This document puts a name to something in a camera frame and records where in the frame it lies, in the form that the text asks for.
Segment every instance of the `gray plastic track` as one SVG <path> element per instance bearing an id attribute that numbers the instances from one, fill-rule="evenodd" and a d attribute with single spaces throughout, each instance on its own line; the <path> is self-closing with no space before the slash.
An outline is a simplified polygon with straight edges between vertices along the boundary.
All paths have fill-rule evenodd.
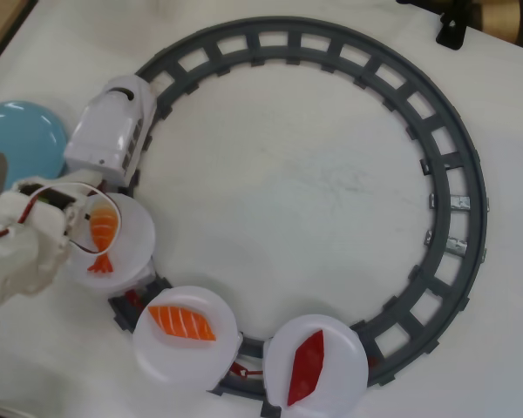
<path id="1" fill-rule="evenodd" d="M 259 36 L 264 32 L 286 32 L 288 44 L 261 46 Z M 304 34 L 329 39 L 329 48 L 327 51 L 318 51 L 302 47 Z M 223 55 L 217 43 L 238 36 L 246 38 L 247 49 Z M 370 59 L 364 66 L 360 66 L 341 57 L 345 45 L 365 52 Z M 185 71 L 179 60 L 198 49 L 206 52 L 208 61 Z M 368 385 L 384 385 L 395 378 L 397 371 L 416 360 L 422 353 L 429 354 L 438 345 L 439 336 L 468 302 L 468 294 L 479 270 L 486 240 L 486 190 L 479 156 L 453 106 L 421 70 L 376 40 L 336 24 L 299 17 L 258 17 L 221 24 L 197 32 L 164 49 L 137 74 L 151 82 L 166 71 L 174 79 L 174 83 L 159 95 L 158 112 L 154 120 L 156 123 L 168 116 L 177 98 L 194 92 L 203 78 L 212 74 L 228 74 L 237 64 L 263 65 L 269 59 L 281 59 L 287 64 L 308 61 L 320 64 L 323 71 L 340 71 L 351 76 L 354 84 L 377 92 L 384 98 L 385 108 L 397 111 L 404 118 L 410 138 L 418 141 L 425 154 L 421 166 L 423 174 L 432 178 L 435 199 L 434 226 L 427 240 L 428 252 L 409 272 L 408 286 L 384 305 L 383 312 L 372 320 L 360 321 L 351 327 L 360 336 L 369 358 Z M 405 80 L 404 84 L 395 89 L 377 76 L 381 65 L 387 65 L 396 71 Z M 407 101 L 415 93 L 419 93 L 431 105 L 435 111 L 432 116 L 421 118 Z M 457 148 L 456 152 L 446 155 L 440 153 L 432 133 L 443 127 L 449 132 Z M 436 278 L 435 274 L 444 257 L 450 229 L 450 186 L 447 171 L 456 168 L 464 172 L 468 197 L 472 204 L 465 255 L 456 279 L 447 285 Z M 421 324 L 412 315 L 411 309 L 426 290 L 441 298 L 442 304 L 428 323 Z M 396 324 L 410 336 L 410 341 L 395 353 L 384 357 L 376 338 Z M 262 357 L 262 342 L 245 339 L 241 354 Z M 215 393 L 222 392 L 265 399 L 262 381 L 244 381 L 233 375 L 228 375 L 215 389 Z M 266 415 L 275 415 L 275 411 L 269 409 Z"/>

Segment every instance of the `shrimp nigiri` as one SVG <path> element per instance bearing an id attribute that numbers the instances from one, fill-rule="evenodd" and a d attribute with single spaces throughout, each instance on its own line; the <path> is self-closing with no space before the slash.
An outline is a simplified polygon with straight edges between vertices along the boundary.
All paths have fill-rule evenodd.
<path id="1" fill-rule="evenodd" d="M 112 206 L 104 200 L 97 202 L 89 218 L 91 236 L 95 246 L 99 251 L 104 251 L 111 244 L 119 225 L 119 218 Z M 97 257 L 95 264 L 87 269 L 88 272 L 94 273 L 112 273 L 111 261 L 108 254 L 102 254 Z"/>
<path id="2" fill-rule="evenodd" d="M 149 313 L 165 334 L 194 340 L 215 341 L 207 320 L 184 307 L 149 307 Z"/>

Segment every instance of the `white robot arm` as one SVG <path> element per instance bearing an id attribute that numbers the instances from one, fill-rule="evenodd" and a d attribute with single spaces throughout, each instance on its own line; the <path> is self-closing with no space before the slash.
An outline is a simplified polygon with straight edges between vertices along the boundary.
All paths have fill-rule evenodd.
<path id="1" fill-rule="evenodd" d="M 52 282 L 85 217 L 89 189 L 101 180 L 98 172 L 80 170 L 55 180 L 24 179 L 0 195 L 0 233 L 7 231 L 0 236 L 0 306 L 17 293 L 35 294 Z M 18 223 L 31 195 L 44 186 L 50 188 Z"/>

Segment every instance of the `white sushi plate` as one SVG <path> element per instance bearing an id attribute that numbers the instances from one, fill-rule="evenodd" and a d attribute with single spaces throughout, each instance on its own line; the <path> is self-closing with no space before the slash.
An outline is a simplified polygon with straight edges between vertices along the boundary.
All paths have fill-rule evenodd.
<path id="1" fill-rule="evenodd" d="M 155 225 L 149 212 L 135 199 L 120 193 L 107 193 L 119 207 L 122 226 L 114 247 L 108 253 L 114 272 L 108 274 L 91 273 L 87 267 L 93 264 L 92 254 L 72 251 L 66 263 L 68 275 L 77 283 L 89 287 L 97 293 L 119 293 L 136 286 L 137 281 L 153 275 L 151 256 L 155 249 Z M 102 199 L 91 196 L 85 206 L 90 213 L 93 205 Z M 91 231 L 86 222 L 74 240 L 87 248 L 96 248 Z"/>
<path id="2" fill-rule="evenodd" d="M 323 330 L 323 368 L 314 392 L 288 407 L 296 349 Z M 282 408 L 282 418 L 336 418 L 353 409 L 368 382 L 368 362 L 358 336 L 340 320 L 303 315 L 290 320 L 267 344 L 263 375 L 268 401 Z"/>
<path id="3" fill-rule="evenodd" d="M 163 305 L 185 307 L 203 315 L 217 340 L 167 335 L 146 308 L 133 332 L 139 365 L 157 381 L 201 391 L 214 389 L 230 369 L 242 343 L 233 311 L 219 295 L 195 286 L 167 289 L 148 306 Z"/>

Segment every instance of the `salmon slice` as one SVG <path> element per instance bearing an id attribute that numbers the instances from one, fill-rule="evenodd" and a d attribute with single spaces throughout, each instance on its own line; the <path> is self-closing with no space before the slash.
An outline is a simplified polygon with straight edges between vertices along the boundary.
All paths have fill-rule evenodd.
<path id="1" fill-rule="evenodd" d="M 149 314 L 165 334 L 193 340 L 215 341 L 209 322 L 197 312 L 185 307 L 149 307 Z"/>

